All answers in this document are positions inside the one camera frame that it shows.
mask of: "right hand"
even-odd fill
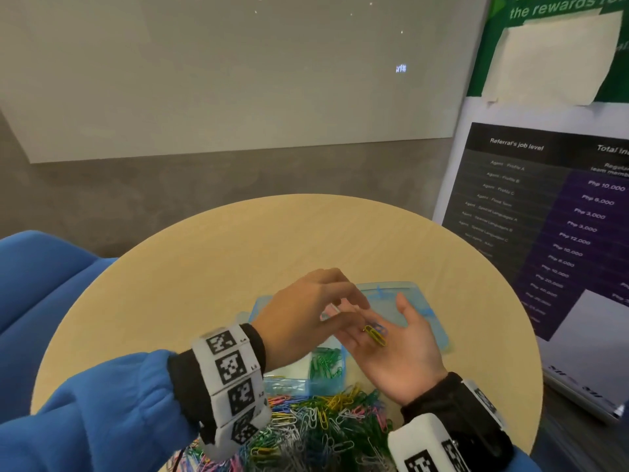
[[[342,300],[341,312],[357,311],[367,322],[379,323],[388,330],[386,346],[380,346],[356,326],[334,334],[356,360],[367,379],[391,400],[405,406],[432,389],[447,376],[429,323],[402,293],[397,294],[397,310],[404,315],[408,326],[394,325],[372,309],[361,309]],[[336,309],[328,306],[325,312],[333,317]]]

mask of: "poster board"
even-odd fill
[[[625,11],[590,106],[480,98],[503,29],[542,17],[540,9]],[[609,421],[629,400],[627,10],[629,0],[492,0],[433,215],[514,288],[548,382]]]

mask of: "blue sleeve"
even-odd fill
[[[515,457],[505,472],[542,472],[542,470],[533,459],[516,447]]]
[[[62,384],[37,414],[1,424],[2,470],[159,470],[198,435],[174,398],[169,355],[138,353],[97,365]]]

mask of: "round table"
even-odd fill
[[[33,394],[37,411],[68,377],[138,351],[183,351],[235,321],[258,296],[339,267],[355,283],[413,281],[450,337],[446,367],[476,381],[530,452],[542,367],[530,322],[491,263],[406,210],[299,194],[225,205],[170,226],[124,254],[81,295],[55,333]],[[348,381],[372,388],[353,360]],[[388,405],[394,424],[399,408]]]

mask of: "blue chair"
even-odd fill
[[[35,378],[59,323],[115,260],[40,231],[0,240],[0,423],[30,414]]]

